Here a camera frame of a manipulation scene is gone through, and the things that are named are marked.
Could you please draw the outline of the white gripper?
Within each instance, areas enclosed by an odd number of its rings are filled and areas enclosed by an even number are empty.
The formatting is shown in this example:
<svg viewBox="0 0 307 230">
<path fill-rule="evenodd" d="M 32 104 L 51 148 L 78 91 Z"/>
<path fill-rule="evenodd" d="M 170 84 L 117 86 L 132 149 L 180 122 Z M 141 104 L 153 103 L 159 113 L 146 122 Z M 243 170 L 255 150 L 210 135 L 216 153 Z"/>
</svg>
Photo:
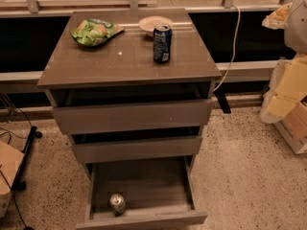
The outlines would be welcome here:
<svg viewBox="0 0 307 230">
<path fill-rule="evenodd" d="M 282 5 L 262 21 L 262 26 L 284 29 L 292 3 Z M 260 111 L 264 123 L 283 120 L 307 96 L 307 55 L 297 53 L 292 60 L 280 59 L 272 72 L 269 91 Z"/>
</svg>

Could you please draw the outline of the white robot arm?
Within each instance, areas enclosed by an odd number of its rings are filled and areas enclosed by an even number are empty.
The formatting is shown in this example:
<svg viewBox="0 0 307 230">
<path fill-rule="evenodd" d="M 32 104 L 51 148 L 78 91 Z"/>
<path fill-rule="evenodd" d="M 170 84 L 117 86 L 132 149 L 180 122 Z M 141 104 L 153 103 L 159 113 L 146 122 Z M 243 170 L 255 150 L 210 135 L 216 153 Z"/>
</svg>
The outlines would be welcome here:
<svg viewBox="0 0 307 230">
<path fill-rule="evenodd" d="M 285 45 L 295 51 L 272 71 L 260 118 L 268 124 L 283 120 L 307 95 L 307 0 L 294 0 L 267 15 L 262 25 L 283 29 Z"/>
</svg>

